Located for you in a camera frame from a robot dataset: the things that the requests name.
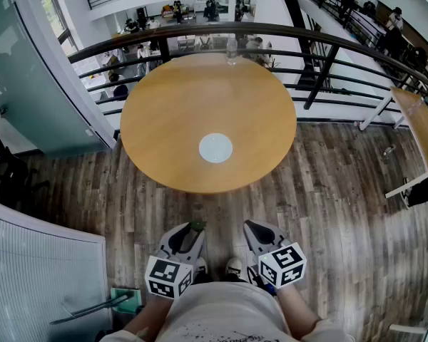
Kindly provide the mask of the rectangular wooden table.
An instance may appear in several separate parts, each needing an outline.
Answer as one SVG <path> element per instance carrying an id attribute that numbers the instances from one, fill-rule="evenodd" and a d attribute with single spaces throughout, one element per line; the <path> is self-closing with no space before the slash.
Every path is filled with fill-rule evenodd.
<path id="1" fill-rule="evenodd" d="M 404 192 L 413 185 L 419 184 L 428 178 L 428 107 L 424 100 L 417 94 L 403 90 L 401 88 L 391 87 L 392 99 L 399 106 L 402 117 L 407 122 L 413 138 L 419 148 L 419 153 L 424 161 L 425 171 L 419 177 L 410 182 L 397 187 L 396 189 L 385 193 L 388 199 Z"/>

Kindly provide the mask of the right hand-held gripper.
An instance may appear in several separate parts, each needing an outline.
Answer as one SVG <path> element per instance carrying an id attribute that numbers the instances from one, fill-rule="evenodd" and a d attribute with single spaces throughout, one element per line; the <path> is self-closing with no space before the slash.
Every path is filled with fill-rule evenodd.
<path id="1" fill-rule="evenodd" d="M 275 289 L 294 284 L 305 275 L 307 259 L 297 242 L 290 243 L 273 224 L 245 220 L 243 233 L 250 251 L 258 259 L 258 276 Z"/>

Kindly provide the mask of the black office chair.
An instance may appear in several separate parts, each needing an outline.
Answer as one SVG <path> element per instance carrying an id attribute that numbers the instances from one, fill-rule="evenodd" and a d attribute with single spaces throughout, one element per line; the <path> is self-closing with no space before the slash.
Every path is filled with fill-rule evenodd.
<path id="1" fill-rule="evenodd" d="M 29 169 L 27 164 L 11 153 L 0 139 L 0 159 L 6 164 L 4 174 L 0 174 L 0 204 L 15 208 L 18 202 L 29 200 L 38 190 L 49 187 L 48 180 L 32 185 L 32 178 L 38 170 Z"/>

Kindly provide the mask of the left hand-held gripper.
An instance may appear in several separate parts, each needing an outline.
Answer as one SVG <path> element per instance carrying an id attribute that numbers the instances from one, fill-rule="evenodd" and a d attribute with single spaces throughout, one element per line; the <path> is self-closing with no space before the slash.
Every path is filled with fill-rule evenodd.
<path id="1" fill-rule="evenodd" d="M 189 222 L 166 232 L 158 246 L 159 257 L 150 256 L 147 263 L 145 282 L 148 293 L 166 299 L 179 299 L 197 276 L 195 264 L 205 247 L 204 243 L 205 231 L 191 230 Z M 171 257 L 179 252 L 182 262 L 195 263 L 186 264 L 161 258 Z"/>

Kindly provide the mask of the frosted glass door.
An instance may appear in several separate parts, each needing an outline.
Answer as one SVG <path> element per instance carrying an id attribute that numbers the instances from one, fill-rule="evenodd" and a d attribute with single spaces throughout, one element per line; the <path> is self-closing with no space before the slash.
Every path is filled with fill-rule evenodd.
<path id="1" fill-rule="evenodd" d="M 13 153 L 112 148 L 114 130 L 51 28 L 41 0 L 0 0 L 0 137 Z"/>

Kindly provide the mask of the round wooden table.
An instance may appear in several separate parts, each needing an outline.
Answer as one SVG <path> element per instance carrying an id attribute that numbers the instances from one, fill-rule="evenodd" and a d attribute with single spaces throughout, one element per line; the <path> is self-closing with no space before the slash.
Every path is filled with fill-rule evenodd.
<path id="1" fill-rule="evenodd" d="M 120 134 L 145 175 L 167 187 L 217 194 L 266 176 L 289 152 L 297 118 L 292 98 L 269 70 L 222 53 L 173 59 L 142 78 L 127 97 Z M 226 135 L 233 153 L 205 161 L 199 142 Z"/>

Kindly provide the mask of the white slatted panel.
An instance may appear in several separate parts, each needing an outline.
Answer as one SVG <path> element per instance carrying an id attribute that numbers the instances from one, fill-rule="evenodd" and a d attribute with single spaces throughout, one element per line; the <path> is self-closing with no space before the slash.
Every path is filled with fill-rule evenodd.
<path id="1" fill-rule="evenodd" d="M 104 237 L 0 204 L 0 342 L 94 342 L 112 328 Z"/>

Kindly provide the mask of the person's right shoe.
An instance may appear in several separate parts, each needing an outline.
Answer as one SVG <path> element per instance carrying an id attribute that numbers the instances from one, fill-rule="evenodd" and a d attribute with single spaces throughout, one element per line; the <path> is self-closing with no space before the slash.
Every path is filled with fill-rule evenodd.
<path id="1" fill-rule="evenodd" d="M 237 257 L 233 257 L 229 259 L 228 263 L 226 264 L 225 268 L 225 275 L 226 276 L 236 276 L 238 278 L 241 278 L 243 273 L 243 263 L 241 259 Z"/>

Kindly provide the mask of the green dustpan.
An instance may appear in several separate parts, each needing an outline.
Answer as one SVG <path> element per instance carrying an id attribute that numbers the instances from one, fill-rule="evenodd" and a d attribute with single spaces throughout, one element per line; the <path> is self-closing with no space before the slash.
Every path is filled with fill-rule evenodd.
<path id="1" fill-rule="evenodd" d="M 139 289 L 111 288 L 112 309 L 123 314 L 136 314 L 141 307 L 141 291 Z"/>

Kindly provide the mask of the black metal railing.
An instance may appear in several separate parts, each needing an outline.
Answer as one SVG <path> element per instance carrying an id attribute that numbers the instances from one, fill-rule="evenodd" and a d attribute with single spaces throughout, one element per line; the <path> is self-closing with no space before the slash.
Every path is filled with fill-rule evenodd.
<path id="1" fill-rule="evenodd" d="M 305 28 L 260 23 L 211 23 L 152 28 L 123 33 L 68 56 L 94 103 L 114 125 L 126 100 L 113 98 L 112 73 L 125 77 L 132 88 L 144 77 L 137 64 L 151 70 L 170 60 L 200 54 L 226 53 L 235 34 L 238 56 L 275 74 L 289 90 L 306 118 L 345 119 L 352 108 L 375 109 L 379 120 L 396 113 L 391 87 L 419 95 L 428 105 L 428 73 L 416 55 L 409 63 L 354 41 Z M 137 59 L 139 44 L 148 45 L 149 58 Z"/>

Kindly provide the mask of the person's left forearm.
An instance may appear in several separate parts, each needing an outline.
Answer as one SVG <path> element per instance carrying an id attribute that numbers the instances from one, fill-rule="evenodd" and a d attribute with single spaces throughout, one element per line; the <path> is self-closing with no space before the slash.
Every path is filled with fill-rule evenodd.
<path id="1" fill-rule="evenodd" d="M 172 299 L 153 296 L 142 311 L 126 324 L 123 330 L 132 333 L 145 342 L 154 342 L 172 305 Z"/>

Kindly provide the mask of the person's white shirt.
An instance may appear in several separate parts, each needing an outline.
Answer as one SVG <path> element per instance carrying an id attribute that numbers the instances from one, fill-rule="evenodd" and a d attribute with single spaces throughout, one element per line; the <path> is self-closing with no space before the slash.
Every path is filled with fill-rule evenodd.
<path id="1" fill-rule="evenodd" d="M 124 331 L 99 342 L 145 342 Z M 154 342 L 355 342 L 322 319 L 305 336 L 293 336 L 277 296 L 247 282 L 214 281 L 188 287 L 173 301 Z"/>

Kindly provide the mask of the person's right forearm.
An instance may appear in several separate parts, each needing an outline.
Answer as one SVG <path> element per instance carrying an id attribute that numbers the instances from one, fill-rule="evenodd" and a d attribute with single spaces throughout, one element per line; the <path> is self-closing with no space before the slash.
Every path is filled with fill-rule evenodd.
<path id="1" fill-rule="evenodd" d="M 293 284 L 278 289 L 277 299 L 293 336 L 309 334 L 321 320 Z"/>

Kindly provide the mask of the clear plastic water bottle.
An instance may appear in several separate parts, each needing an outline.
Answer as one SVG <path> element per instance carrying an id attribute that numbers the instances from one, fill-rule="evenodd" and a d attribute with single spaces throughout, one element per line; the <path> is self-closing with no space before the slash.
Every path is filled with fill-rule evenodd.
<path id="1" fill-rule="evenodd" d="M 238 56 L 238 41 L 236 40 L 235 34 L 230 34 L 228 37 L 225 55 L 228 65 L 234 66 Z"/>

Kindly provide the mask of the white round plate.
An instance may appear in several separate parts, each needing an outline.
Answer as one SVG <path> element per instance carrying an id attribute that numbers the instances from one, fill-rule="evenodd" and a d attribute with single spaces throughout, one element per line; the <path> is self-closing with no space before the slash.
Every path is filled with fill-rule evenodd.
<path id="1" fill-rule="evenodd" d="M 205 161 L 219 164 L 230 158 L 233 153 L 233 144 L 224 134 L 210 133 L 201 139 L 198 151 Z"/>

